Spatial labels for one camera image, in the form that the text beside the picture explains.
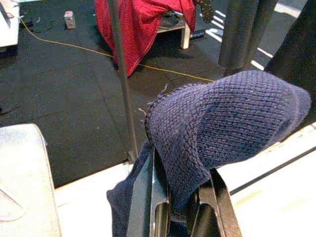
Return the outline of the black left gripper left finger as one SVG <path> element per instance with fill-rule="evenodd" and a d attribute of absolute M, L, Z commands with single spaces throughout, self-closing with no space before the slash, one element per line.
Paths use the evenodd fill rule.
<path fill-rule="evenodd" d="M 153 149 L 133 185 L 128 237 L 166 237 L 170 229 L 170 198 L 166 173 Z"/>

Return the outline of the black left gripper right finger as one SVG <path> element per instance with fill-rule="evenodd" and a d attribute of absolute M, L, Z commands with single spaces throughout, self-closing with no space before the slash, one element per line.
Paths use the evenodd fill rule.
<path fill-rule="evenodd" d="M 190 236 L 241 237 L 227 186 L 213 168 L 207 182 L 190 198 Z"/>

